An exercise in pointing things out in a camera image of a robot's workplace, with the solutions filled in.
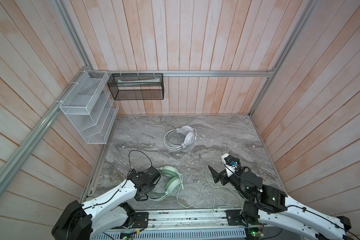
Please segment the green headphones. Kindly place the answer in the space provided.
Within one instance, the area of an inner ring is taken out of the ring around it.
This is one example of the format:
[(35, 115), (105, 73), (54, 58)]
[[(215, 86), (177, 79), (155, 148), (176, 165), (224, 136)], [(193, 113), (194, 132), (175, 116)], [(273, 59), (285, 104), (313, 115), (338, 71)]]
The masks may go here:
[(169, 182), (165, 186), (165, 191), (163, 193), (152, 192), (155, 196), (157, 196), (157, 198), (148, 199), (155, 202), (159, 202), (164, 200), (166, 197), (176, 195), (180, 189), (184, 189), (183, 176), (176, 168), (164, 166), (160, 167), (159, 172), (162, 177), (168, 178)]

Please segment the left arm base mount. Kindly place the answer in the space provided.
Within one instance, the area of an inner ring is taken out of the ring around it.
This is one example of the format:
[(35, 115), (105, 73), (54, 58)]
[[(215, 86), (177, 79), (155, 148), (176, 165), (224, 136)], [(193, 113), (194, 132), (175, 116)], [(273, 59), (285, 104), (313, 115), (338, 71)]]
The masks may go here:
[(127, 220), (122, 225), (123, 228), (145, 229), (148, 227), (148, 212), (136, 212), (128, 203), (120, 204), (120, 207), (126, 211), (128, 216)]

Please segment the white headphones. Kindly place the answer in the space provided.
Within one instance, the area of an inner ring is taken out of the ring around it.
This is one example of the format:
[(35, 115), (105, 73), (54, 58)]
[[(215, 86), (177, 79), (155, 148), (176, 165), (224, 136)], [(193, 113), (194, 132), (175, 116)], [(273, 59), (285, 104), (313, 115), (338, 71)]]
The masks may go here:
[[(170, 137), (175, 138), (175, 143), (169, 141)], [(191, 145), (197, 139), (197, 130), (190, 126), (182, 126), (180, 128), (168, 131), (163, 138), (164, 145), (171, 151), (180, 151)]]

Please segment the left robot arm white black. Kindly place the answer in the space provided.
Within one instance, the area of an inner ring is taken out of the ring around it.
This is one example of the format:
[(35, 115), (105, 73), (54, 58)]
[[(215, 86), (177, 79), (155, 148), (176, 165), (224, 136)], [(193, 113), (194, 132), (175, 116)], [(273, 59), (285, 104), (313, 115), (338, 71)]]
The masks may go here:
[(90, 240), (116, 227), (134, 227), (136, 211), (130, 199), (146, 201), (161, 177), (153, 166), (144, 172), (131, 170), (118, 186), (97, 198), (67, 205), (52, 229), (56, 240)]

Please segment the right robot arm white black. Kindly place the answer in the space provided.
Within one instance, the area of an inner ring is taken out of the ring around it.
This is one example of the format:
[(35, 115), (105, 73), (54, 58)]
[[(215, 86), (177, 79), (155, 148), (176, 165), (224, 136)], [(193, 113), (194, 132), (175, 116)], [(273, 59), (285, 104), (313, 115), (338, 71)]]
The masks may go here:
[(331, 217), (298, 203), (283, 191), (263, 184), (248, 167), (209, 168), (214, 182), (231, 184), (245, 201), (240, 210), (227, 210), (229, 225), (271, 225), (311, 240), (350, 240), (347, 217)]

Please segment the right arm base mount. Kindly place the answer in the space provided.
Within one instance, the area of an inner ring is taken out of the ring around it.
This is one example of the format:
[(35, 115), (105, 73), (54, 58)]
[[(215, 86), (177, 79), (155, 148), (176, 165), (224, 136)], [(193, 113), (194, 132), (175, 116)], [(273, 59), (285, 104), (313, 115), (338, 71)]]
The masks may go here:
[(249, 225), (258, 225), (260, 209), (261, 206), (258, 203), (245, 201), (242, 209), (226, 210), (225, 213), (229, 226), (243, 225), (248, 227)]

